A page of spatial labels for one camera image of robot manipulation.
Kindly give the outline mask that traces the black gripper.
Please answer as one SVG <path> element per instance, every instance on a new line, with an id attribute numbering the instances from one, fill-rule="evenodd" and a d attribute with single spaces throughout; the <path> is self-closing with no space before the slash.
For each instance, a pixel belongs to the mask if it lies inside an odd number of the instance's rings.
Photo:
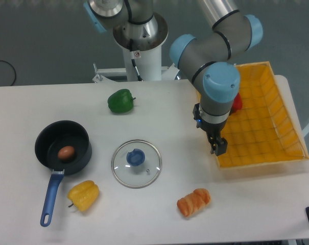
<path id="1" fill-rule="evenodd" d="M 216 142 L 216 137 L 220 137 L 220 132 L 225 127 L 231 107 L 232 103 L 197 103 L 194 105 L 193 116 L 196 127 L 207 133 L 211 154 L 216 153 L 217 156 L 220 156 L 227 151 L 227 140 L 219 138 Z"/>

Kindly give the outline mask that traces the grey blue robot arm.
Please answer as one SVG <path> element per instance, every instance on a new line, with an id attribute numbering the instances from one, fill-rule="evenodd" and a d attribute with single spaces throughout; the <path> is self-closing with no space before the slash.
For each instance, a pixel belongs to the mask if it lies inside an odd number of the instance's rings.
<path id="1" fill-rule="evenodd" d="M 263 37 L 259 19 L 242 14 L 234 1 L 199 1 L 212 33 L 203 40 L 178 37 L 169 55 L 200 94 L 193 115 L 206 132 L 215 155 L 224 154 L 221 136 L 239 92 L 240 74 L 228 60 L 257 45 Z M 84 8 L 97 31 L 113 31 L 121 47 L 128 81 L 157 81 L 162 77 L 161 46 L 168 36 L 165 19 L 152 1 L 86 1 Z"/>

